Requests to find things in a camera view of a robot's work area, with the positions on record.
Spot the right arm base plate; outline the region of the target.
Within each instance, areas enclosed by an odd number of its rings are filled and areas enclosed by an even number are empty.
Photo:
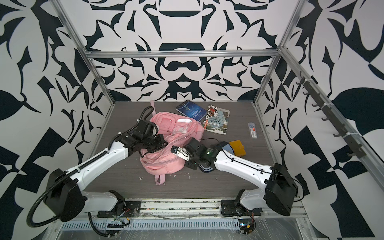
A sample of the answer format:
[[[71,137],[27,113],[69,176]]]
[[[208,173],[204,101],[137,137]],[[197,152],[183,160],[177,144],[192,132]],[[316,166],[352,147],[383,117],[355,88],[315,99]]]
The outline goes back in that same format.
[[[261,216],[262,208],[248,210],[236,200],[221,200],[221,215],[223,217]]]

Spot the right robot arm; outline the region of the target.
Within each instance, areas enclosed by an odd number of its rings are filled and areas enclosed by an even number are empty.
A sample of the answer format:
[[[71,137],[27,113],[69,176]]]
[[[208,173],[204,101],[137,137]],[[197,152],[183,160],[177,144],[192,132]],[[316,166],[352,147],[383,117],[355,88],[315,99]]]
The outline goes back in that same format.
[[[230,154],[219,145],[208,148],[195,138],[182,147],[173,147],[173,152],[185,161],[187,168],[200,169],[204,173],[222,171],[255,185],[255,190],[241,191],[237,204],[242,208],[251,211],[268,207],[282,216],[291,214],[299,188],[283,165],[253,163]]]

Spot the pink student backpack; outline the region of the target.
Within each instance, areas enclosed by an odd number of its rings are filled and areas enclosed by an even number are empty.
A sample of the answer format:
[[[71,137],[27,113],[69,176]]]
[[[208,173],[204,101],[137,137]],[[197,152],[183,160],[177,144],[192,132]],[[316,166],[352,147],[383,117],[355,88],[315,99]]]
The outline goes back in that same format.
[[[141,150],[140,161],[145,170],[155,176],[155,183],[159,186],[165,183],[167,174],[174,174],[184,167],[185,160],[173,154],[172,147],[182,147],[191,138],[199,141],[204,128],[194,119],[169,112],[153,113],[150,121],[156,124],[168,144],[154,153]]]

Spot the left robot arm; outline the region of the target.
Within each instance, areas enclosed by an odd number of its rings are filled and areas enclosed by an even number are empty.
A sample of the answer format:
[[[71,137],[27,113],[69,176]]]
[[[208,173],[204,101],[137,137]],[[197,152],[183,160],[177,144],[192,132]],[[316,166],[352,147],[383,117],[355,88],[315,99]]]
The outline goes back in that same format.
[[[47,187],[53,190],[43,198],[45,205],[62,221],[68,222],[80,213],[112,211],[124,198],[115,191],[86,192],[87,186],[116,163],[136,152],[156,152],[167,145],[159,127],[140,120],[135,127],[118,134],[109,146],[87,161],[66,171],[53,171]]]

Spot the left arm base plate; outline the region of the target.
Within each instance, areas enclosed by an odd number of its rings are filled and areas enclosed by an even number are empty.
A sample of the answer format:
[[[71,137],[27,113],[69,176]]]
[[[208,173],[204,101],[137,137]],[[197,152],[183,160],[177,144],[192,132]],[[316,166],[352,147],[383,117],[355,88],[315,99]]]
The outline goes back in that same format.
[[[99,211],[98,218],[130,218],[140,213],[141,201],[124,201],[118,202],[117,205],[109,212]]]

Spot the illustrated comic book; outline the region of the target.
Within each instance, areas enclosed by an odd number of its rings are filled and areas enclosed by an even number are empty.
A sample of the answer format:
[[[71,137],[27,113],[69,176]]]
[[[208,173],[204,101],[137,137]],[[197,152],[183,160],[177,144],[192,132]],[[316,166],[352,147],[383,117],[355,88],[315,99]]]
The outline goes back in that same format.
[[[229,117],[229,110],[218,108],[214,105],[208,105],[207,115],[205,121],[203,122],[203,127],[208,132],[226,135]]]

